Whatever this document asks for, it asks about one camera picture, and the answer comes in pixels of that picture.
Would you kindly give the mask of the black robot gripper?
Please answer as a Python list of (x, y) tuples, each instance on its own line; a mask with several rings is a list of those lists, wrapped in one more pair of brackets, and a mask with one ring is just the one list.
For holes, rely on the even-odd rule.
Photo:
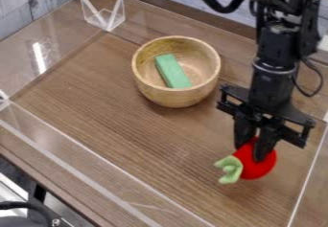
[(297, 88), (298, 66), (273, 65), (262, 59), (253, 62), (250, 88), (222, 85), (218, 109), (232, 117), (234, 147), (255, 137), (253, 159), (261, 162), (278, 141), (298, 148), (306, 145), (314, 121), (291, 104)]

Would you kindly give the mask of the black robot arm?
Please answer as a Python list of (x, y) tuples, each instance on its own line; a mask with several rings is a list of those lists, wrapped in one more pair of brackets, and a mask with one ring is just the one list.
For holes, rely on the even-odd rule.
[[(235, 10), (242, 1), (232, 0), (223, 10)], [(259, 162), (281, 140), (303, 147), (314, 127), (310, 116), (293, 105), (291, 94), (301, 89), (299, 66), (313, 67), (320, 0), (249, 1), (257, 44), (251, 84), (222, 86), (218, 108), (234, 118), (234, 146), (254, 141), (253, 159)]]

